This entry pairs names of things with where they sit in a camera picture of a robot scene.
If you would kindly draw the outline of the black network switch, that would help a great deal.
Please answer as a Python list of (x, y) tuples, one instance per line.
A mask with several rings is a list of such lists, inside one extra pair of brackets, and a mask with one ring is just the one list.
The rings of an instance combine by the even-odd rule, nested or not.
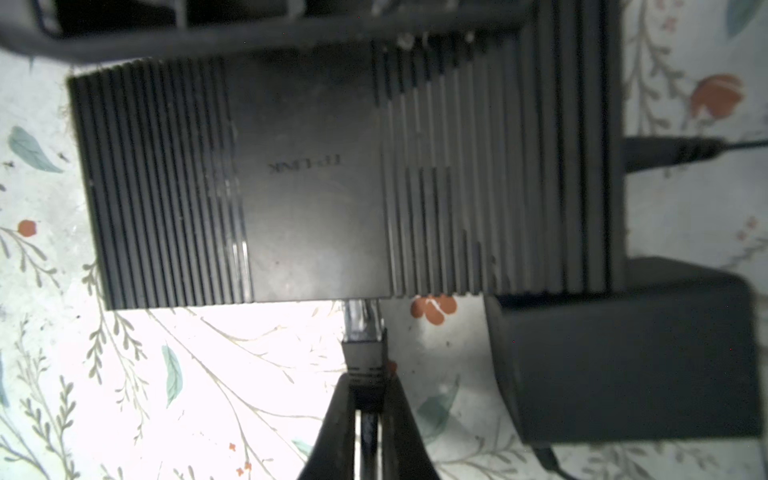
[(68, 93), (112, 310), (626, 285), (616, 1), (143, 59)]

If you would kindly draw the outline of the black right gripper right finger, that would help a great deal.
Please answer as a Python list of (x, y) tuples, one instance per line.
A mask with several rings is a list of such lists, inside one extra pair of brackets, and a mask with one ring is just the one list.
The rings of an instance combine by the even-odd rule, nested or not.
[(399, 378), (386, 383), (382, 411), (382, 478), (438, 480)]

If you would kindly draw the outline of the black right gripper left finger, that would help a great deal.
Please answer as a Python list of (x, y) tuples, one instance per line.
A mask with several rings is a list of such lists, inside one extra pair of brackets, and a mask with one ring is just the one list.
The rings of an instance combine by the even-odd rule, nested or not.
[(299, 480), (354, 478), (355, 419), (354, 391), (342, 374)]

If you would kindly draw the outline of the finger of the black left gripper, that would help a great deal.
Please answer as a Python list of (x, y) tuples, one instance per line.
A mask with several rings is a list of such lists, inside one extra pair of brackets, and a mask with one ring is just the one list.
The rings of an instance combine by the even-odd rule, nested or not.
[(506, 30), (531, 1), (4, 1), (1, 46), (97, 63)]

